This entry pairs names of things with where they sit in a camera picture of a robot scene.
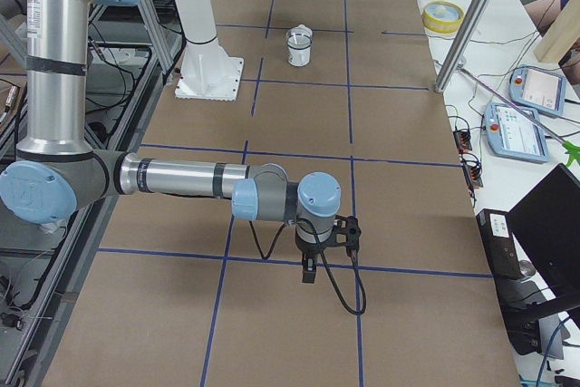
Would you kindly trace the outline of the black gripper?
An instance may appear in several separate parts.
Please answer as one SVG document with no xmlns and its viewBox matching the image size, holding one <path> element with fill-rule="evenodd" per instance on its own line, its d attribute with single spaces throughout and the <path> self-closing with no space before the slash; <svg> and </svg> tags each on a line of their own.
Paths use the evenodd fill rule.
<svg viewBox="0 0 580 387">
<path fill-rule="evenodd" d="M 316 243 L 296 239 L 296 246 L 302 253 L 302 283 L 313 284 L 316 278 L 316 263 L 320 248 Z"/>
</svg>

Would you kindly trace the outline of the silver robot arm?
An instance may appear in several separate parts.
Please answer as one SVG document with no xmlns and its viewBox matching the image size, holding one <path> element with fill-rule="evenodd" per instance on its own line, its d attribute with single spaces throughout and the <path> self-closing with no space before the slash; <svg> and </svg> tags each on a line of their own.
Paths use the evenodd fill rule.
<svg viewBox="0 0 580 387">
<path fill-rule="evenodd" d="M 341 188 L 324 172 L 291 182 L 276 164 L 145 159 L 96 150 L 84 137 L 89 9 L 97 0 L 26 0 L 27 133 L 1 175 L 1 198 L 19 218 L 47 224 L 113 195 L 223 198 L 233 216 L 295 227 L 303 279 L 315 279 L 336 243 Z"/>
</svg>

